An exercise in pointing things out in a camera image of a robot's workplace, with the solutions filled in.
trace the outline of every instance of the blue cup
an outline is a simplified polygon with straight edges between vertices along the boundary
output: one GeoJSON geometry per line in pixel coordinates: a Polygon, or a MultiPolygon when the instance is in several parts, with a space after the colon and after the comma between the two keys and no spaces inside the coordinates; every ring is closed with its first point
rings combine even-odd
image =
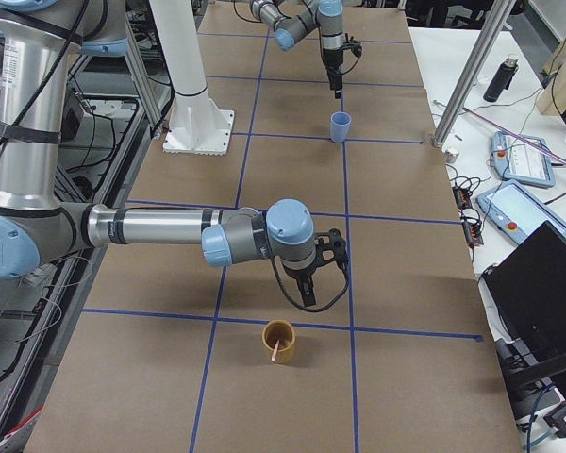
{"type": "Polygon", "coordinates": [[[331,115],[331,140],[335,143],[346,140],[350,123],[352,123],[352,117],[345,111],[336,111],[331,115]]]}

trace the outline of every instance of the computer monitor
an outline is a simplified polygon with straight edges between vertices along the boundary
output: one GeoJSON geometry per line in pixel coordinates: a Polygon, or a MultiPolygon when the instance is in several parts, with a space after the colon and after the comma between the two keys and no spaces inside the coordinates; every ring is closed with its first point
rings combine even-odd
{"type": "MultiPolygon", "coordinates": [[[[509,334],[537,361],[566,353],[566,239],[551,223],[483,278],[509,334]]],[[[551,379],[566,398],[566,371],[551,379]]]]}

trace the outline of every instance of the bottle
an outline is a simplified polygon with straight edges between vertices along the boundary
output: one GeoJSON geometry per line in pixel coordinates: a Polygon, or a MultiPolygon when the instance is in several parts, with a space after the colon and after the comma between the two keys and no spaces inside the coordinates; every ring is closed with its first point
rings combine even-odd
{"type": "Polygon", "coordinates": [[[484,100],[488,102],[496,102],[503,90],[509,88],[511,79],[518,71],[518,56],[515,54],[508,55],[507,59],[501,63],[499,69],[492,78],[491,84],[484,93],[484,100]]]}

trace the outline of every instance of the white pillar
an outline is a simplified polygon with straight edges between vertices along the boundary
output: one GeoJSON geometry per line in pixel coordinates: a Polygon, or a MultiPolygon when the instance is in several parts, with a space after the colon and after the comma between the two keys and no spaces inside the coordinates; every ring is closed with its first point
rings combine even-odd
{"type": "Polygon", "coordinates": [[[163,150],[224,155],[235,113],[218,109],[209,98],[191,0],[150,0],[150,4],[176,91],[163,150]]]}

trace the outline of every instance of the stick inside cup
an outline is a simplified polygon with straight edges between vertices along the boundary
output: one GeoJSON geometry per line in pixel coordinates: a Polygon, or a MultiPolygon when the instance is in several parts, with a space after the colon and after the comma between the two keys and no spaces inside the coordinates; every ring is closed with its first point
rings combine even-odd
{"type": "Polygon", "coordinates": [[[280,340],[276,341],[275,348],[273,349],[273,355],[271,356],[271,361],[276,361],[276,354],[279,352],[279,346],[281,344],[280,340]]]}

